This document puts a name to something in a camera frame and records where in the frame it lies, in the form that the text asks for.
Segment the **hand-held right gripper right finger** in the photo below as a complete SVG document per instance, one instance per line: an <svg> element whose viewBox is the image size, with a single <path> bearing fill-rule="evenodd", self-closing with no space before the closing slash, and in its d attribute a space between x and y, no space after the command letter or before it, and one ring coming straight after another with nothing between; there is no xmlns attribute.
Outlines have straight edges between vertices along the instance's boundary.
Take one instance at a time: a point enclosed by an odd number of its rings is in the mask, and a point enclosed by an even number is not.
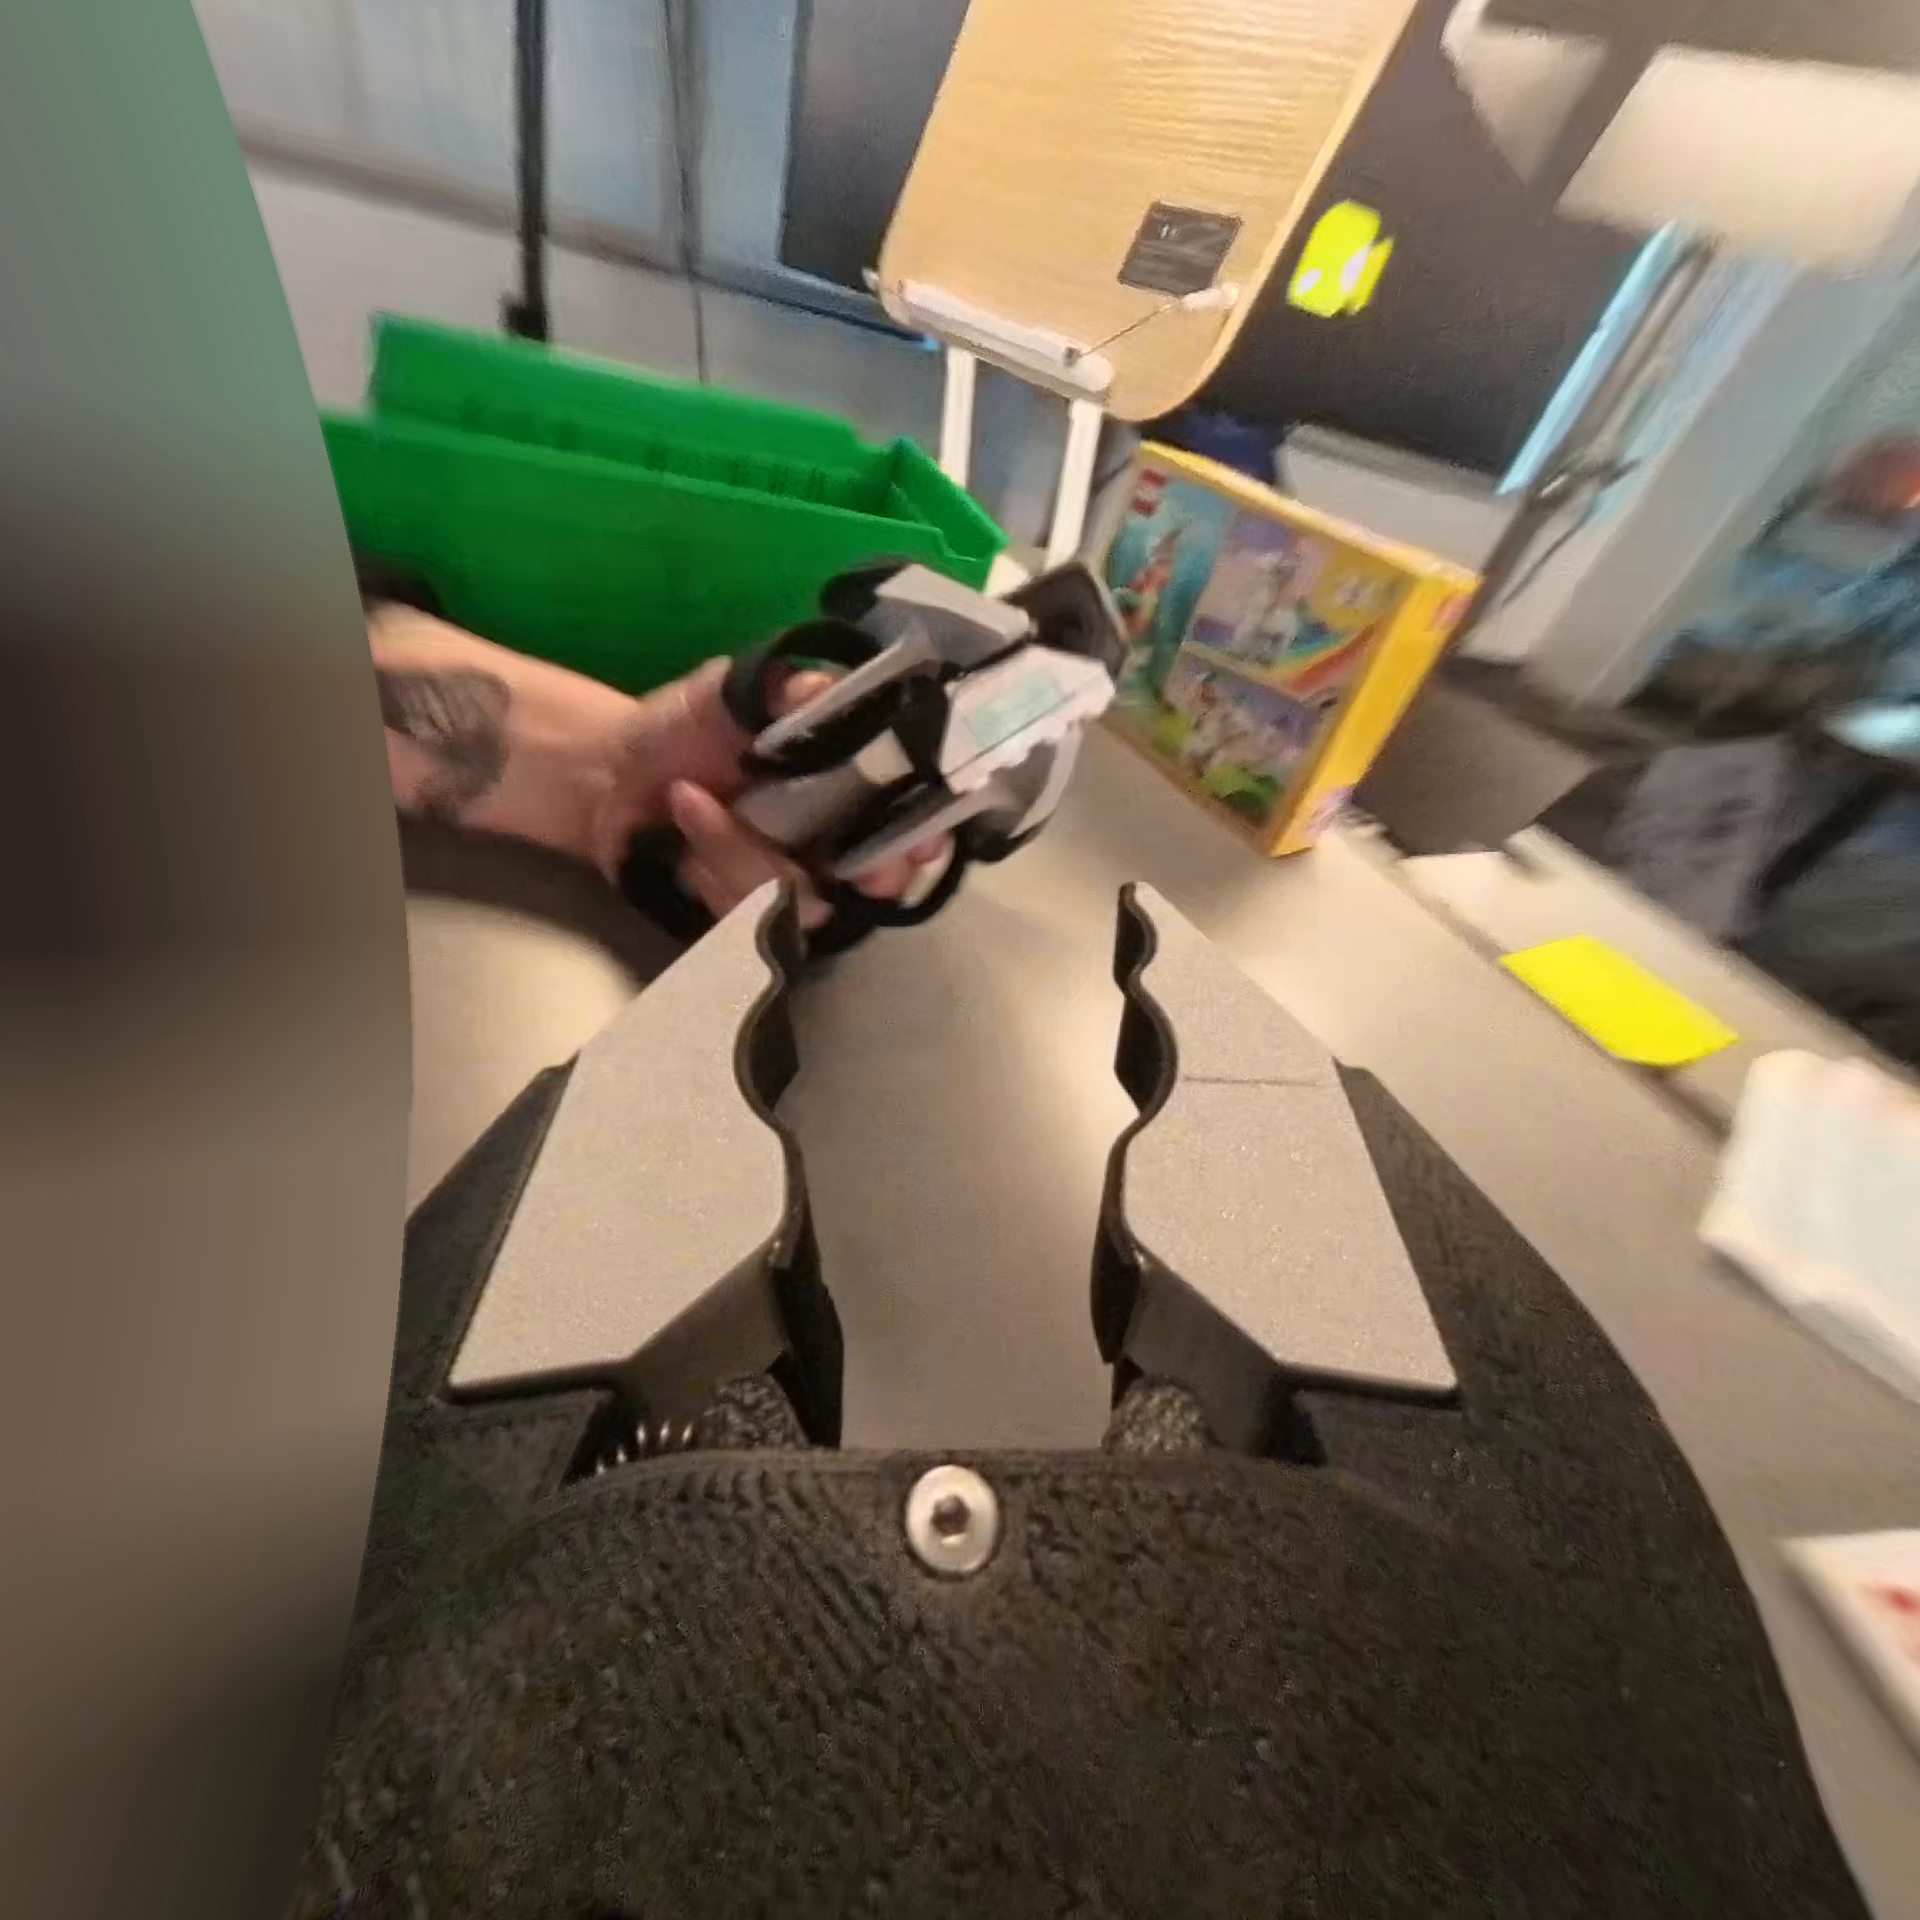
<svg viewBox="0 0 1920 1920"><path fill-rule="evenodd" d="M1454 1407L1335 1053L1157 886L1119 886L1114 1070L1134 1115L1094 1216L1111 1433L1307 1449L1301 1396Z"/></svg>

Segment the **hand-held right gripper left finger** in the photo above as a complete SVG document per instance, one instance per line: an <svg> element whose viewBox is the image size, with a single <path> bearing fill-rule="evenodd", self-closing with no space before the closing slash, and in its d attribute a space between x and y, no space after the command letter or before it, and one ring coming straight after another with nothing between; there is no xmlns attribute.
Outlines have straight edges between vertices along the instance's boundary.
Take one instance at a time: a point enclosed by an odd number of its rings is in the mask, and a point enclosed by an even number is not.
<svg viewBox="0 0 1920 1920"><path fill-rule="evenodd" d="M846 1343L778 1111L799 959L792 892L760 885L581 1047L482 1253L455 1400L600 1387L662 1433L773 1376L806 1443L842 1443Z"/></svg>

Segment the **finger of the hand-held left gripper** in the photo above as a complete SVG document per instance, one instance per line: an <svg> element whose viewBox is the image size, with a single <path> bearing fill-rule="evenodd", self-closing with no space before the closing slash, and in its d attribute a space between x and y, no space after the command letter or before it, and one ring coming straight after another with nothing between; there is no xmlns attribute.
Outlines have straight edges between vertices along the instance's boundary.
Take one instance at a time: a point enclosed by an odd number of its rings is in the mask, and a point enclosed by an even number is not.
<svg viewBox="0 0 1920 1920"><path fill-rule="evenodd" d="M1045 831L1070 789L1084 735L1084 726L1070 726L991 774L980 790L982 806L960 825L967 861L1004 861Z"/></svg>

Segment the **person's left forearm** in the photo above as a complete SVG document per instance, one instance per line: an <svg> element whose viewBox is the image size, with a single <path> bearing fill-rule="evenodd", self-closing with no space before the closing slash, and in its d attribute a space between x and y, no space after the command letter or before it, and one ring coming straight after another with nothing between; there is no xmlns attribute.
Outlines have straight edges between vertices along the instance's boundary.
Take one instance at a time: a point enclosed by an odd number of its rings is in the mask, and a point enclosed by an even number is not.
<svg viewBox="0 0 1920 1920"><path fill-rule="evenodd" d="M610 863L639 817L639 701L391 598L366 617L397 813Z"/></svg>

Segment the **colourful lego set box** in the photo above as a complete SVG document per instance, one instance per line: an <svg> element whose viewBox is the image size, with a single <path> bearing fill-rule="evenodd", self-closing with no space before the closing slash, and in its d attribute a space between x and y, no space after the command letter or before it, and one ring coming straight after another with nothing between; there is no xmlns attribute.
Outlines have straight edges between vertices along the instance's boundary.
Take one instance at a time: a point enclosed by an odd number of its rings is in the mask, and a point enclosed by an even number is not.
<svg viewBox="0 0 1920 1920"><path fill-rule="evenodd" d="M1143 441L1096 556L1107 726L1263 856L1309 851L1443 660L1482 576Z"/></svg>

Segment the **lego instruction booklet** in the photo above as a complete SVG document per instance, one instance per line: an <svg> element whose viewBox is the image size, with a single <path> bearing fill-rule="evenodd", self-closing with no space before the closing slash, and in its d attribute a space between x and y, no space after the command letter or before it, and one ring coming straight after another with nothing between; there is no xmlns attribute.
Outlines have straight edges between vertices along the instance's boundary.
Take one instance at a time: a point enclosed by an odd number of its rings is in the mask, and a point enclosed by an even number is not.
<svg viewBox="0 0 1920 1920"><path fill-rule="evenodd" d="M1746 1072L1703 1245L1834 1352L1918 1400L1918 1093L1776 1048Z"/></svg>

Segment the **person's left hand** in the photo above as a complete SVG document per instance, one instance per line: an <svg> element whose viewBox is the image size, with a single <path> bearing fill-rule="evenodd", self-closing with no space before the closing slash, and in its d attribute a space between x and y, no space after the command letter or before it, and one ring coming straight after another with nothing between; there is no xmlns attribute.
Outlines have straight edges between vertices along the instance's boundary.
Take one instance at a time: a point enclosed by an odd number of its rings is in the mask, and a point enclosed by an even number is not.
<svg viewBox="0 0 1920 1920"><path fill-rule="evenodd" d="M835 943L835 905L773 840L736 816L750 784L754 732L725 701L730 665L638 697L608 747L608 787L595 804L589 852L620 895L670 940L691 943L768 881L797 892L799 926Z"/></svg>

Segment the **yellow sticky note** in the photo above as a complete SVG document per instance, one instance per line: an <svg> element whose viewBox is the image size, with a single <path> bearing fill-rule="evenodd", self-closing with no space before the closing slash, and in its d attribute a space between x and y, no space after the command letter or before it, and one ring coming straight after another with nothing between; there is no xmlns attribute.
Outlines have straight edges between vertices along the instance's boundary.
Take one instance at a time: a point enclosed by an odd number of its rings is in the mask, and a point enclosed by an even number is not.
<svg viewBox="0 0 1920 1920"><path fill-rule="evenodd" d="M1621 1064L1678 1072L1740 1041L1727 1022L1590 935L1511 950L1498 964Z"/></svg>
<svg viewBox="0 0 1920 1920"><path fill-rule="evenodd" d="M1395 237L1375 207L1343 198L1307 230L1286 280L1286 305L1315 320L1356 317L1374 296Z"/></svg>

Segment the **black partition panel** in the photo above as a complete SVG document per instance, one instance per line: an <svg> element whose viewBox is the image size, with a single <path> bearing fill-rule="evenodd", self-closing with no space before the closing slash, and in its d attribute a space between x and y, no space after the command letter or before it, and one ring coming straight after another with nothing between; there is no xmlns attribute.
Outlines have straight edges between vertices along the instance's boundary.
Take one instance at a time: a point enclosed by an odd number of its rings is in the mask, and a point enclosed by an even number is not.
<svg viewBox="0 0 1920 1920"><path fill-rule="evenodd" d="M1588 348L1647 235L1546 214L1484 131L1443 51L1450 4L1416 4L1312 209L1356 201L1395 251L1368 304L1286 302L1295 246L1190 412L1324 424L1501 478ZM799 4L780 259L864 287L965 4Z"/></svg>

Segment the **wooden chair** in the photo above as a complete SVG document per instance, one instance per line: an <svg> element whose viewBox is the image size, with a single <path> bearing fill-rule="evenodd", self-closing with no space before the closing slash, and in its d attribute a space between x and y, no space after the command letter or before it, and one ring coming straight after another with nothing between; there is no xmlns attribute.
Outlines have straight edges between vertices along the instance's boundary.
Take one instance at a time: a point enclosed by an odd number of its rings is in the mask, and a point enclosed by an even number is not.
<svg viewBox="0 0 1920 1920"><path fill-rule="evenodd" d="M1088 525L1100 430L1220 366L1412 3L974 3L868 285L944 350L940 469L968 481L995 367L1064 404L1045 564Z"/></svg>

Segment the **green plastic bin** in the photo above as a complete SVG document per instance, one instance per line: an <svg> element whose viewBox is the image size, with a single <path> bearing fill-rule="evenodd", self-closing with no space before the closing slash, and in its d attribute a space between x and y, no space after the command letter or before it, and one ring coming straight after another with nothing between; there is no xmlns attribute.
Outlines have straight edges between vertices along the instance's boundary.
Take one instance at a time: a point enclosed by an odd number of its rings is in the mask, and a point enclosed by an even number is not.
<svg viewBox="0 0 1920 1920"><path fill-rule="evenodd" d="M350 551L455 625L623 689L912 560L982 587L997 521L912 438L491 331L379 312L323 412Z"/></svg>

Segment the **white red printed paper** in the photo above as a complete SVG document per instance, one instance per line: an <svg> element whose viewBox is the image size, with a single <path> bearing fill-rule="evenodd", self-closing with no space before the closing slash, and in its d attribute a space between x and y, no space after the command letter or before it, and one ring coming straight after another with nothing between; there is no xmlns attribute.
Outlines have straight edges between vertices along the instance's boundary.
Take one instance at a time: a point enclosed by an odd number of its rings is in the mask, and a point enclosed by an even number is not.
<svg viewBox="0 0 1920 1920"><path fill-rule="evenodd" d="M1789 1537L1782 1558L1882 1708L1918 1742L1918 1526Z"/></svg>

